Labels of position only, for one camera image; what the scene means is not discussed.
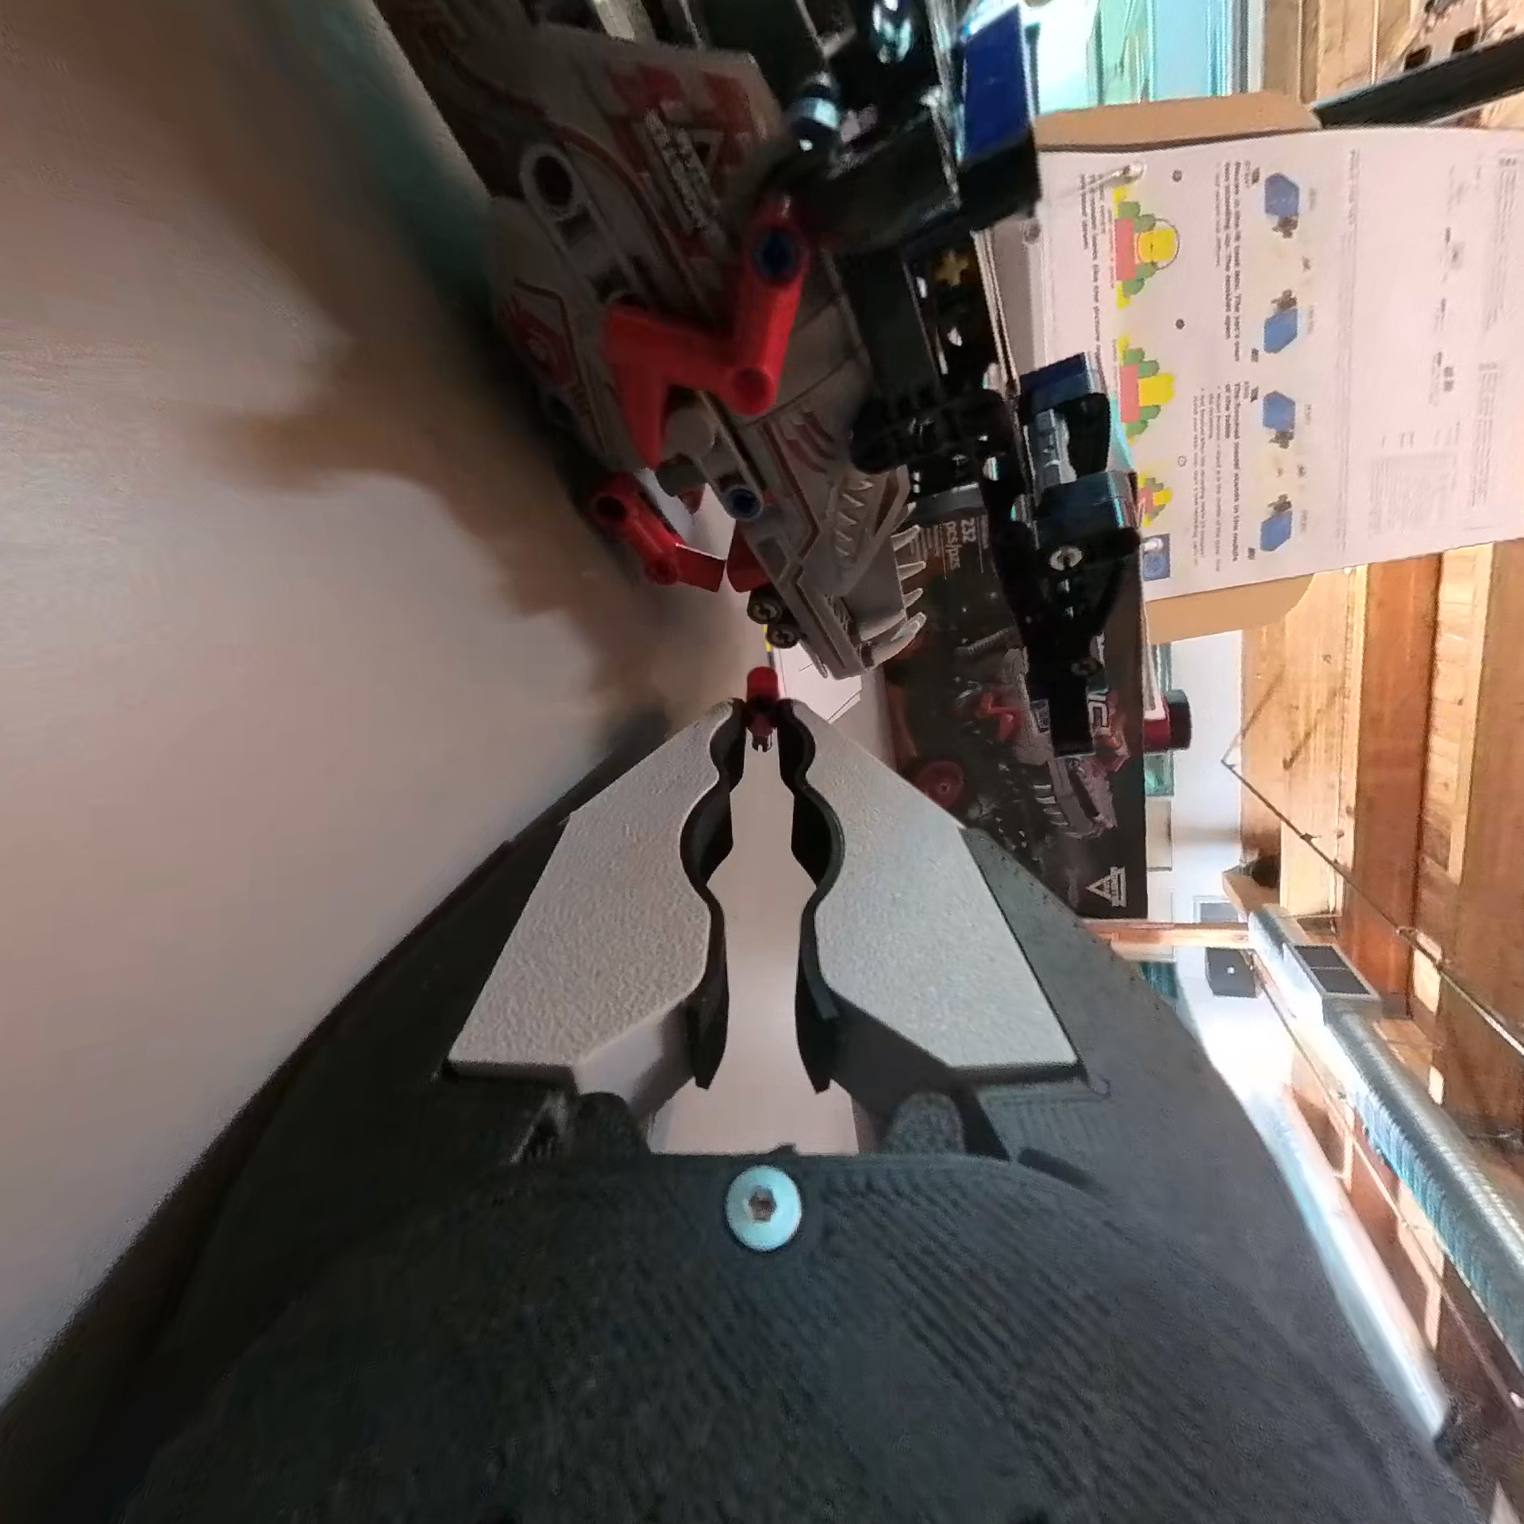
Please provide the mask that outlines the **black stand pole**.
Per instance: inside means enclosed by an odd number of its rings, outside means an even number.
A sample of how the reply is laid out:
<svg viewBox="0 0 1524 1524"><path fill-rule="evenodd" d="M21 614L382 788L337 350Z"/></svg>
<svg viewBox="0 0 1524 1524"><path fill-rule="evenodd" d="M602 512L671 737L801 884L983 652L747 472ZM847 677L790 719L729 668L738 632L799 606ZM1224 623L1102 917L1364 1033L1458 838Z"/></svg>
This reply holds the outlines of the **black stand pole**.
<svg viewBox="0 0 1524 1524"><path fill-rule="evenodd" d="M1313 102L1320 127L1420 127L1451 122L1521 91L1521 35L1402 69Z"/></svg>

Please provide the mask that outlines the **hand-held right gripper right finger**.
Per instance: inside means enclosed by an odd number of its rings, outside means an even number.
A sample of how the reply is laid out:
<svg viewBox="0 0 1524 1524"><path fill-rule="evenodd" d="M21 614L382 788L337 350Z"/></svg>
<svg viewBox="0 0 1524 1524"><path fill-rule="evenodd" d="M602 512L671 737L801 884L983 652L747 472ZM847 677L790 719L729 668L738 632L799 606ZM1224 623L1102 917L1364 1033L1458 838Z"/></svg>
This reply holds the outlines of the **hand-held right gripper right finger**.
<svg viewBox="0 0 1524 1524"><path fill-rule="evenodd" d="M781 701L790 851L810 884L794 1038L854 1103L1066 1082L1079 1054L966 831L805 704Z"/></svg>

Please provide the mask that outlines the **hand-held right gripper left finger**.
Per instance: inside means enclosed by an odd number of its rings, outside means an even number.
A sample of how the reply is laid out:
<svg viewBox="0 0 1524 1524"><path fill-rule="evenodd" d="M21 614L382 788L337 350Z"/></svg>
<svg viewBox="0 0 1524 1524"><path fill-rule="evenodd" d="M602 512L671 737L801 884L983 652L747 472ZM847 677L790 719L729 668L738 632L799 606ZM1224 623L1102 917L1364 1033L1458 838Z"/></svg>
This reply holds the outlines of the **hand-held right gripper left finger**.
<svg viewBox="0 0 1524 1524"><path fill-rule="evenodd" d="M611 1094L651 1116L710 1087L727 1044L725 920L739 702L661 742L565 819L447 1053L455 1074Z"/></svg>

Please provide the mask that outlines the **grey red toy brick truck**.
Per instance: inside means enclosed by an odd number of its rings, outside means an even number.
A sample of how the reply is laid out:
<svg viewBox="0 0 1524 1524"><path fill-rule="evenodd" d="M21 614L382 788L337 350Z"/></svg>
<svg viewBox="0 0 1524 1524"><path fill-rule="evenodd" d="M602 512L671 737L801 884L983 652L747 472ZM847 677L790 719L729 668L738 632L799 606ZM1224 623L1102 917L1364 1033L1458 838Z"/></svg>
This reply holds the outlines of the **grey red toy brick truck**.
<svg viewBox="0 0 1524 1524"><path fill-rule="evenodd" d="M1059 757L1137 572L1086 356L1015 374L984 234L1041 200L1032 135L959 167L974 4L667 4L669 37L533 18L496 100L498 316L658 584L749 597L776 648L868 673L919 633L915 510L977 497Z"/></svg>

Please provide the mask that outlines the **black toy set box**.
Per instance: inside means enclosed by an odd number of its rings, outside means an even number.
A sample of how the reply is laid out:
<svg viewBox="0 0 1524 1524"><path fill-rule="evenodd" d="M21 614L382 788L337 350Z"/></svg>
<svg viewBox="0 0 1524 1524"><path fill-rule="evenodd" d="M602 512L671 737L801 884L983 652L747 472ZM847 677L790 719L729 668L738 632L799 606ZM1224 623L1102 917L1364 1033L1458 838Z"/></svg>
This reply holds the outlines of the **black toy set box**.
<svg viewBox="0 0 1524 1524"><path fill-rule="evenodd" d="M908 557L923 626L881 668L895 770L1004 848L1081 918L1148 911L1144 643L1137 583L1122 586L1088 682L1091 751L1059 757L1048 706L997 583L984 512L950 494L919 512Z"/></svg>

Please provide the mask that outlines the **printed instruction sheet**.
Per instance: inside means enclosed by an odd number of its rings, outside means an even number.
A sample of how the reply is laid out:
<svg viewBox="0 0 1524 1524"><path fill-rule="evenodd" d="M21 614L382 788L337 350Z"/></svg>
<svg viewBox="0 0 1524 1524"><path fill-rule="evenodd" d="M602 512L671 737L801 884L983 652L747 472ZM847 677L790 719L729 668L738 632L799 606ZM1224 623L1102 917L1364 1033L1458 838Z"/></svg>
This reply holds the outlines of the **printed instruction sheet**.
<svg viewBox="0 0 1524 1524"><path fill-rule="evenodd" d="M1520 539L1520 131L1057 151L1041 189L1041 356L1101 365L1148 601Z"/></svg>

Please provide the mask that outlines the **toy instruction booklet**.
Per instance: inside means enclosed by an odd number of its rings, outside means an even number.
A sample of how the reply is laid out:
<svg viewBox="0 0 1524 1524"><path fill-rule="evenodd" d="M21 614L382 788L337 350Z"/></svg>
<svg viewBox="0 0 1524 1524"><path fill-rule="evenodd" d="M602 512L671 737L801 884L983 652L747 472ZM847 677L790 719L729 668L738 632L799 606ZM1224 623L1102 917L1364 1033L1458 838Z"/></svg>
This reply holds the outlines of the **toy instruction booklet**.
<svg viewBox="0 0 1524 1524"><path fill-rule="evenodd" d="M776 677L779 699L805 704L828 722L852 711L876 679L876 673L830 677L803 644L790 648L768 644L767 664Z"/></svg>

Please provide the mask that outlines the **silver ventilation duct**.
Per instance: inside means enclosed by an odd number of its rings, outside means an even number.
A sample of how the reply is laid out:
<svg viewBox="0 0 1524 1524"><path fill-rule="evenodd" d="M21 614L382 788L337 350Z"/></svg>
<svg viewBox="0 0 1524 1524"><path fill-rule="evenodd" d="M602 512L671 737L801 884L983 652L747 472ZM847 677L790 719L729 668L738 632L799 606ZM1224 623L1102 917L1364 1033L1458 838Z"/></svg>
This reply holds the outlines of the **silver ventilation duct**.
<svg viewBox="0 0 1524 1524"><path fill-rule="evenodd" d="M1349 1109L1409 1189L1514 1361L1521 1361L1520 1192L1500 1185L1460 1125L1382 1038L1384 1007L1338 946L1304 940L1276 906L1247 917L1249 946L1289 1013L1322 1034Z"/></svg>

